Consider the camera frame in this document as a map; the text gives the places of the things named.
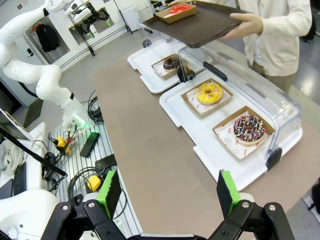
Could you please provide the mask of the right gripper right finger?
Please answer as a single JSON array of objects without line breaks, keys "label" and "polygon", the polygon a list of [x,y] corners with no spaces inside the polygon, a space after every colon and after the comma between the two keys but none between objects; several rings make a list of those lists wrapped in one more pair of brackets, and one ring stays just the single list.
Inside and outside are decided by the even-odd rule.
[{"label": "right gripper right finger", "polygon": [[253,233],[257,240],[293,240],[292,229],[281,204],[268,202],[259,206],[242,199],[230,171],[221,169],[216,192],[223,221],[210,240],[237,240],[242,233]]}]

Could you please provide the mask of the person's right hand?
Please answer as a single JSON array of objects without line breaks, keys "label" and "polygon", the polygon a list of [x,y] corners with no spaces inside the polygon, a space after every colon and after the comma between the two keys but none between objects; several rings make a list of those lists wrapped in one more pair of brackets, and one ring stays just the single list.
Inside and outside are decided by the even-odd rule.
[{"label": "person's right hand", "polygon": [[189,4],[189,3],[193,3],[194,0],[173,0],[172,2],[170,2],[168,4],[169,7],[178,5],[178,4]]}]

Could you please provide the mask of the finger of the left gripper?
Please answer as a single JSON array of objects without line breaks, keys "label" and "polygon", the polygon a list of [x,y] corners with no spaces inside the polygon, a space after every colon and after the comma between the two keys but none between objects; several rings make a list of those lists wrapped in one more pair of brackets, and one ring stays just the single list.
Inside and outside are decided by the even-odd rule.
[{"label": "finger of the left gripper", "polygon": [[90,29],[90,27],[91,27],[90,24],[82,24],[81,27],[82,27],[81,31],[84,36],[89,36],[91,38],[95,38],[94,34],[92,33],[92,31]]},{"label": "finger of the left gripper", "polygon": [[111,24],[109,22],[110,15],[108,14],[108,12],[104,8],[100,8],[98,10],[98,13],[98,19],[104,21],[108,27],[111,27]]}]

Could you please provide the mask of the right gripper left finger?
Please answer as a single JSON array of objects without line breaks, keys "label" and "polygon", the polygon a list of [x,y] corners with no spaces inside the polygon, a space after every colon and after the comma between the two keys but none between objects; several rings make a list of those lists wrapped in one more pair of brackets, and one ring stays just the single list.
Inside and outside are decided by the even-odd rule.
[{"label": "right gripper left finger", "polygon": [[78,206],[60,202],[44,229],[44,240],[79,240],[84,232],[95,231],[101,240],[125,240],[126,237],[108,213],[107,205],[89,199]]}]

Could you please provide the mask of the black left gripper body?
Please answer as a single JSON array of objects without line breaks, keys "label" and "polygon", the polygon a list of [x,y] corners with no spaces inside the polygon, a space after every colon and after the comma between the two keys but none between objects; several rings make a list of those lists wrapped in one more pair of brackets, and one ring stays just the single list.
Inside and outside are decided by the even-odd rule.
[{"label": "black left gripper body", "polygon": [[90,26],[93,23],[95,23],[96,21],[98,21],[100,19],[100,14],[102,13],[102,11],[99,10],[95,10],[93,9],[89,9],[89,8],[84,8],[80,13],[80,19],[81,21],[79,22],[79,25],[81,27],[85,26]]}]

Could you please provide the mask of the person's left hand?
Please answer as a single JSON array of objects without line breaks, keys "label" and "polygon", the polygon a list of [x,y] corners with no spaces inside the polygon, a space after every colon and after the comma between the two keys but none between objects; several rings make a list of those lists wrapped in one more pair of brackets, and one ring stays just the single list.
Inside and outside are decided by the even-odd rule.
[{"label": "person's left hand", "polygon": [[261,35],[264,29],[262,19],[252,13],[231,13],[230,17],[241,21],[236,28],[221,37],[222,40],[244,38],[252,34]]}]

